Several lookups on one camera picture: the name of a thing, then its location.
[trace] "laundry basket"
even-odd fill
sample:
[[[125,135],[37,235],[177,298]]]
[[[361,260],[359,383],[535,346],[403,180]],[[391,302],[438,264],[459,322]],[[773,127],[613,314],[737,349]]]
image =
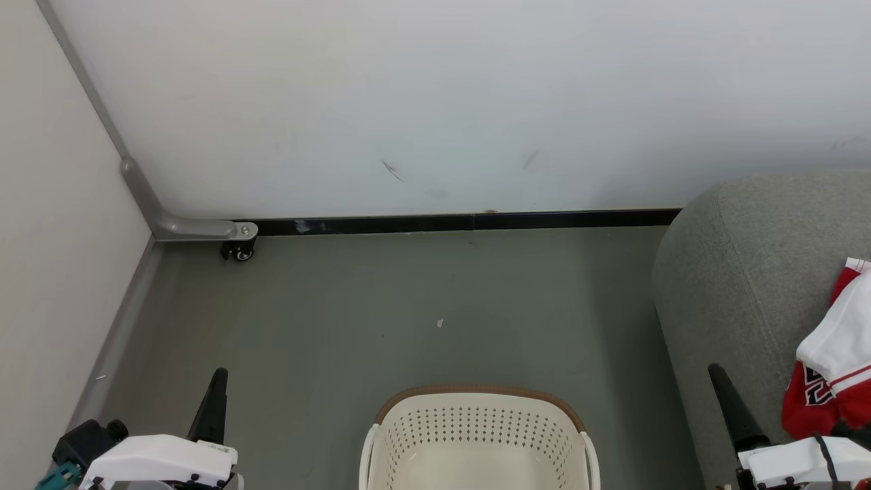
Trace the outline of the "laundry basket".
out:
[[[360,490],[599,490],[580,417],[540,391],[487,385],[413,388],[369,430]]]

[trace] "gray fabric upholstery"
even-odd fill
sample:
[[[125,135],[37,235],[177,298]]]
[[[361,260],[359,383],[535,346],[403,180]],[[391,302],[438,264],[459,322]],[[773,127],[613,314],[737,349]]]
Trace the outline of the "gray fabric upholstery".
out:
[[[707,488],[737,466],[706,366],[720,363],[773,441],[799,342],[848,256],[871,259],[871,171],[753,176],[675,219],[654,298]]]

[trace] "brown basket rim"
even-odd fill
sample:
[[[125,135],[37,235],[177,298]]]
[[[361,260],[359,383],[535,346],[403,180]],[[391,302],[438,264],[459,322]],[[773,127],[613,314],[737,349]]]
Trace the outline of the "brown basket rim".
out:
[[[378,425],[383,424],[384,418],[387,417],[387,413],[390,412],[390,410],[393,409],[396,404],[406,398],[417,397],[421,395],[443,395],[447,393],[484,393],[489,395],[509,395],[512,397],[524,397],[541,400],[543,402],[548,402],[552,405],[556,405],[560,410],[565,412],[565,414],[571,420],[571,423],[575,425],[575,428],[578,432],[584,432],[586,430],[584,429],[584,422],[581,421],[581,418],[577,415],[577,413],[575,413],[575,410],[571,408],[571,405],[566,403],[565,400],[563,400],[562,398],[551,395],[550,393],[546,393],[544,391],[500,385],[428,385],[418,386],[416,388],[408,388],[407,390],[402,390],[396,393],[387,401],[387,403],[385,403],[381,407],[381,409],[378,411],[378,415],[375,416],[375,423]]]

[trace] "scuff mark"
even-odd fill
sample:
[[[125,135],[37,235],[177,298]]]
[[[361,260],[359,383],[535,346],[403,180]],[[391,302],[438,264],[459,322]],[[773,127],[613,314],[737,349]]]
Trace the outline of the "scuff mark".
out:
[[[294,220],[294,223],[296,223],[296,233],[300,235],[304,235],[312,230],[308,227],[308,223],[305,220]]]
[[[847,146],[847,145],[853,145],[855,143],[865,143],[866,141],[868,141],[868,138],[866,138],[865,136],[863,136],[861,134],[858,136],[854,136],[853,138],[845,138],[843,140],[836,140],[834,143],[832,143],[832,147],[830,148],[830,151],[835,151],[839,148],[843,148],[844,146]]]
[[[396,179],[398,179],[400,182],[405,182],[405,180],[403,180],[402,177],[400,177],[399,174],[396,172],[396,169],[390,166],[390,164],[387,163],[386,160],[382,160],[381,163],[384,165],[384,168],[387,168],[387,171],[390,172],[391,175],[396,177]]]
[[[536,160],[536,158],[538,157],[538,153],[541,151],[541,148],[536,148],[536,151],[530,153],[530,156],[526,157],[526,163],[523,164],[523,170],[526,170],[532,165],[532,162]]]

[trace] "caster wheel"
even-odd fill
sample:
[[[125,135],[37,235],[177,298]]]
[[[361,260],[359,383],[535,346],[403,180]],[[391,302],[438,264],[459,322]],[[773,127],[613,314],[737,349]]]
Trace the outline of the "caster wheel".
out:
[[[254,242],[257,237],[246,242],[224,242],[220,248],[220,254],[224,260],[229,260],[230,257],[239,262],[250,260],[254,256]]]
[[[236,250],[236,260],[239,262],[244,262],[253,256],[254,256],[254,249],[253,248],[248,250],[248,251]]]

